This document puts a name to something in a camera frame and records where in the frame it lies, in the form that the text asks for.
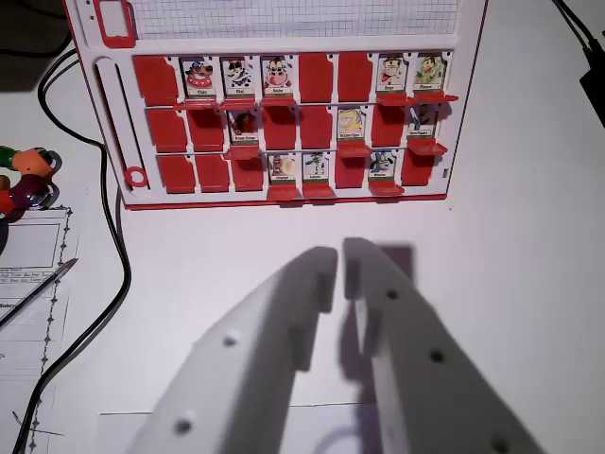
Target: paper sheet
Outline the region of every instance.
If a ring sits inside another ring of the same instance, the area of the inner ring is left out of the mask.
[[[25,212],[0,228],[0,316],[19,303],[63,262],[76,256],[78,229],[73,210],[58,206]],[[0,331],[0,454],[12,452],[27,401],[44,370],[61,354],[69,288],[54,284]],[[53,431],[54,387],[43,393],[33,427]],[[32,432],[29,454],[43,454],[49,435]]]
[[[459,0],[130,0],[137,36],[284,38],[454,33]]]

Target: cartoon character picture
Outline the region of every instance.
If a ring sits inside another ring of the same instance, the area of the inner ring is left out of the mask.
[[[437,109],[434,104],[418,104],[409,109],[412,122],[407,137],[434,137],[437,126]]]
[[[302,156],[302,181],[327,182],[329,161],[327,153],[309,153]]]
[[[254,95],[253,68],[244,57],[221,59],[226,96]]]
[[[338,109],[338,140],[363,140],[366,114],[361,108]]]
[[[378,59],[376,92],[403,92],[406,84],[407,66],[402,54],[381,54]]]
[[[290,71],[292,65],[284,57],[269,57],[262,59],[263,88],[266,96],[283,96],[292,93]]]
[[[181,60],[181,69],[185,76],[185,89],[191,97],[216,97],[212,83],[214,68],[204,63],[204,58],[198,60]]]
[[[258,144],[256,117],[250,111],[229,111],[229,126],[234,144]]]
[[[376,151],[372,153],[368,180],[392,180],[395,175],[396,161],[397,158],[391,151]]]
[[[445,61],[441,56],[419,54],[414,79],[415,92],[435,92],[443,88]]]
[[[294,183],[296,161],[287,154],[273,154],[268,157],[269,179],[272,183]]]

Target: red circle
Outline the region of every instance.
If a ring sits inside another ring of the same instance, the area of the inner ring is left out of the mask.
[[[136,182],[132,179],[132,174],[134,172],[139,172],[141,175],[143,175],[143,180],[141,182]],[[124,178],[126,178],[126,181],[128,182],[128,184],[130,184],[133,187],[145,187],[149,183],[149,180],[147,179],[147,174],[141,167],[127,168],[126,173],[124,173]]]

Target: black cord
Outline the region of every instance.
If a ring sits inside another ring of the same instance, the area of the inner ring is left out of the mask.
[[[569,19],[569,16],[567,14],[565,14],[565,10],[561,7],[561,5],[559,5],[559,3],[557,3],[557,1],[553,0],[553,3],[555,4],[555,6],[557,7],[557,9],[561,13],[561,16],[563,16],[564,21],[571,28],[571,31],[573,31],[574,35],[576,35],[576,38],[578,38],[578,41],[582,45],[582,49],[584,49],[584,52],[590,50],[588,48],[588,46],[586,45],[586,42],[584,41],[584,39],[582,38],[582,36],[579,34],[578,30],[574,26],[574,24],[571,22],[571,19]]]
[[[600,42],[595,39],[588,27],[579,19],[574,11],[572,11],[567,4],[565,4],[564,0],[552,0],[552,3],[554,3],[559,9],[563,19],[581,42],[582,50],[584,51],[584,55],[586,56],[586,60],[588,61],[590,68],[602,71],[605,68],[605,51],[603,51]],[[572,21],[584,34],[588,43],[585,43],[581,38],[579,32],[576,30],[576,27],[572,24]]]
[[[21,429],[19,430],[19,436],[17,437],[17,441],[15,442],[12,454],[25,453],[27,437],[30,432],[33,416],[38,406],[38,402],[40,401],[40,398],[44,391],[44,388],[46,388],[50,380],[52,380],[52,378],[58,372],[60,372],[63,367],[65,367],[77,355],[79,355],[79,353],[83,351],[83,349],[89,344],[89,342],[91,342],[96,337],[96,335],[105,327],[105,325],[110,321],[117,309],[122,305],[130,289],[131,270],[129,257],[124,246],[124,239],[121,236],[120,232],[118,232],[118,230],[120,230],[120,227],[118,225],[118,227],[116,228],[115,224],[113,223],[112,213],[107,198],[107,152],[105,150],[105,147],[100,142],[97,142],[93,139],[89,139],[88,137],[84,137],[83,135],[80,135],[77,132],[67,128],[50,111],[48,105],[46,104],[47,82],[50,80],[55,71],[57,71],[59,66],[61,66],[64,61],[66,61],[75,54],[75,49],[66,52],[52,64],[48,71],[46,71],[46,74],[44,74],[42,80],[40,81],[40,85],[38,86],[38,101],[40,102],[40,107],[42,107],[42,110],[44,111],[46,116],[48,116],[50,121],[52,121],[55,126],[57,126],[62,131],[67,132],[72,137],[75,137],[78,140],[84,142],[85,144],[99,148],[99,150],[101,151],[101,204],[103,206],[105,220],[107,220],[107,225],[112,235],[113,244],[115,245],[115,249],[118,252],[120,261],[122,262],[122,268],[124,270],[124,280],[122,281],[122,286],[115,294],[113,300],[105,308],[105,310],[103,310],[103,312],[96,318],[96,320],[88,328],[86,328],[86,330],[74,341],[74,343],[69,346],[69,348],[67,348],[67,350],[65,350],[65,352],[60,356],[60,358],[51,364],[51,366],[46,370],[46,372],[44,372],[43,375],[40,377],[38,383],[36,383],[36,387],[34,388],[34,391],[32,392],[31,397],[29,398],[29,403],[27,404],[26,413],[23,418],[23,424],[21,425]],[[116,212],[116,218],[119,218],[119,210],[118,212]]]
[[[24,2],[23,0],[12,0],[13,3],[16,3],[17,5],[25,8],[25,9],[29,9],[31,11],[34,11],[38,14],[41,14],[42,16],[46,16],[46,17],[52,17],[53,19],[61,19],[61,20],[65,20],[67,19],[67,16],[65,16],[64,14],[57,14],[56,12],[51,12],[51,11],[46,11],[44,9],[39,9],[37,7],[34,7],[33,5],[29,5],[28,3]]]
[[[562,14],[567,15],[572,21],[576,23],[578,28],[584,33],[584,36],[588,38],[588,42],[595,41],[595,37],[592,35],[588,27],[579,19],[574,11],[572,11],[564,0],[552,0],[555,5],[562,11]]]
[[[28,57],[31,59],[49,59],[59,56],[63,50],[71,43],[72,34],[67,32],[67,36],[59,47],[46,52],[27,52],[24,50],[0,49],[0,55],[11,55],[12,57]]]

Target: graph paper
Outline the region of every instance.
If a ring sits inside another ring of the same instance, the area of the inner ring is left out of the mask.
[[[459,0],[130,0],[138,38],[453,33]]]

